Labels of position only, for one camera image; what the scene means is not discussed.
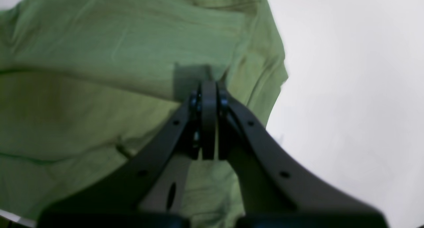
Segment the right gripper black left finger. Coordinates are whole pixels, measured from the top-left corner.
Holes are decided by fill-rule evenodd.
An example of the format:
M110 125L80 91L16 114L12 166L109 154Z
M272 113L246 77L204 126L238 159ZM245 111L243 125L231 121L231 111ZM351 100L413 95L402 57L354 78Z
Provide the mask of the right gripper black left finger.
M210 83L178 108L153 140L118 170L57 202L38 228L189 228L179 216L192 160L210 158Z

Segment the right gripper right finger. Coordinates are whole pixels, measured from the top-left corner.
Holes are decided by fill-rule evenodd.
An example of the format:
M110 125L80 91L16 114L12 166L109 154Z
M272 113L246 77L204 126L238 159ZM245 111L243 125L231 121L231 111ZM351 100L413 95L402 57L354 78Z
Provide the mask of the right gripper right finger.
M221 83L209 86L217 112L218 158L236 172L245 214L236 228L387 228L376 208L300 165Z

